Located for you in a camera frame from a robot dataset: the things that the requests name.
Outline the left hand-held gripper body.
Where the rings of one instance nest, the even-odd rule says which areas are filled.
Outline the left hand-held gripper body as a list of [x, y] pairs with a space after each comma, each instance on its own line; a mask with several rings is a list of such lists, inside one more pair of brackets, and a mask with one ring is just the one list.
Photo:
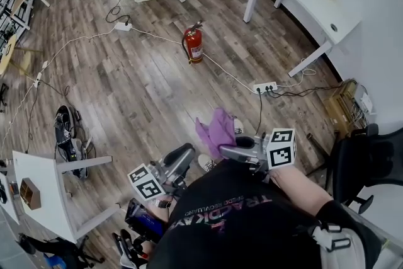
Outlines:
[[168, 181], [165, 170], [162, 159], [151, 161], [149, 164], [137, 166], [129, 172], [127, 178], [142, 200], [152, 200], [162, 195], [178, 199], [187, 188], [184, 182], [186, 175], [176, 181]]

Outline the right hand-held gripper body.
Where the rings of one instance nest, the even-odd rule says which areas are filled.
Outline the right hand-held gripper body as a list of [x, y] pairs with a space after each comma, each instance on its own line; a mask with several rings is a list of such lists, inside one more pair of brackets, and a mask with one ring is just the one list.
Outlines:
[[255, 167], [255, 173], [267, 175], [270, 171], [291, 166], [296, 158], [296, 130], [274, 128], [270, 134], [255, 138], [254, 155], [247, 161]]

